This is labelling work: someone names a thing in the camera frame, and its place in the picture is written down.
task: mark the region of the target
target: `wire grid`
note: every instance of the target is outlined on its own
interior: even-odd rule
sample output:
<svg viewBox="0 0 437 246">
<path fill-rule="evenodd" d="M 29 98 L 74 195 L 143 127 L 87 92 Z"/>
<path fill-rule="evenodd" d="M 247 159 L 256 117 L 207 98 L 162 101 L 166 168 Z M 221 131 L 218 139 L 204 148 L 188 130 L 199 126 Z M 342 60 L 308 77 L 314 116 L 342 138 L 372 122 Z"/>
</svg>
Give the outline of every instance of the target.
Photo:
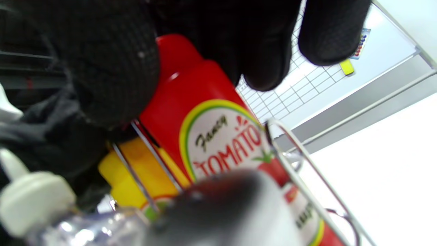
<svg viewBox="0 0 437 246">
<path fill-rule="evenodd" d="M 290 71 L 284 81 L 277 88 L 268 92 L 252 90 L 243 78 L 240 79 L 237 87 L 238 94 L 262 123 L 272 117 L 281 120 L 346 77 L 339 64 L 318 67 L 310 63 L 300 53 L 298 35 L 304 10 L 305 3 L 302 3 L 291 37 Z"/>
</svg>

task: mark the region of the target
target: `white bottle cap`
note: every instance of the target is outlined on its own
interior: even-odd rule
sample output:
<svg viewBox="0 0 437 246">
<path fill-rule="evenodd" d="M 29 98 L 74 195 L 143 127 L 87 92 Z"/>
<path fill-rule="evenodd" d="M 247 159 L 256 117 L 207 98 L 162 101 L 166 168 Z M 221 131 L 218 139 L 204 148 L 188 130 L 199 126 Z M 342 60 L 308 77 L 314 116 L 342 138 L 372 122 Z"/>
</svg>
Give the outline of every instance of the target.
<svg viewBox="0 0 437 246">
<path fill-rule="evenodd" d="M 11 236 L 22 238 L 36 226 L 49 225 L 76 202 L 63 177 L 51 172 L 29 173 L 7 149 L 0 149 L 0 163 L 11 180 L 0 193 L 0 222 Z"/>
</svg>

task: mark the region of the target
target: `tomato text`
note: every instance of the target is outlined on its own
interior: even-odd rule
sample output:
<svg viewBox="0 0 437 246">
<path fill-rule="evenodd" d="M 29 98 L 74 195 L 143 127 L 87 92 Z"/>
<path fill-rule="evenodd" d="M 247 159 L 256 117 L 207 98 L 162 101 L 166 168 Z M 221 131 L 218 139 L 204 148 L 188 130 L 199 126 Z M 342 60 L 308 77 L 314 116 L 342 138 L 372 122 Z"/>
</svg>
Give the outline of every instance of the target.
<svg viewBox="0 0 437 246">
<path fill-rule="evenodd" d="M 225 146 L 224 151 L 218 151 L 204 162 L 193 162 L 206 176 L 226 172 L 253 157 L 253 152 L 261 145 L 260 131 L 249 124 Z"/>
</svg>

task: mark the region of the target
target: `tomato illustration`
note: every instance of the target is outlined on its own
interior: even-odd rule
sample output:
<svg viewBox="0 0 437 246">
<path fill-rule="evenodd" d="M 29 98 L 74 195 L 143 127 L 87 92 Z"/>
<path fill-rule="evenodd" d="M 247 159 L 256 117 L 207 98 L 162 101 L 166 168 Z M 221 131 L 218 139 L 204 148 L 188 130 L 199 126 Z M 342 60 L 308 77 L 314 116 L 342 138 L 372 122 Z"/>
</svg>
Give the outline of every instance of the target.
<svg viewBox="0 0 437 246">
<path fill-rule="evenodd" d="M 299 192 L 298 188 L 295 185 L 293 185 L 291 189 L 284 195 L 287 203 L 289 204 L 292 203 L 296 199 L 298 192 Z"/>
<path fill-rule="evenodd" d="M 280 187 L 290 182 L 290 177 L 282 167 L 281 163 L 274 157 L 273 153 L 266 153 L 263 150 L 262 157 L 253 158 L 254 161 L 261 161 L 262 164 L 258 166 L 258 170 L 262 170 L 269 174 Z"/>
</svg>

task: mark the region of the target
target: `yellow mustard bottle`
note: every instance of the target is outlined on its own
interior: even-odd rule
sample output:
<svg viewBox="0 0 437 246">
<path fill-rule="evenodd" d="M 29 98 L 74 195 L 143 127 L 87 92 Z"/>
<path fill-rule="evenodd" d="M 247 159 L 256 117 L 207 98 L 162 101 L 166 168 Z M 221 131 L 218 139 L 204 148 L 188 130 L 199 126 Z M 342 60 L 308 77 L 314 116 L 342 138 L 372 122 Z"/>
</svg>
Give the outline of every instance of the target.
<svg viewBox="0 0 437 246">
<path fill-rule="evenodd" d="M 138 137 L 119 147 L 157 206 L 165 208 L 178 191 L 150 150 Z M 190 182 L 174 161 L 163 149 L 158 148 L 158 153 L 182 188 L 187 188 Z M 118 205 L 139 208 L 150 221 L 156 218 L 157 215 L 113 149 L 100 162 L 99 172 L 111 186 L 111 195 Z"/>
</svg>

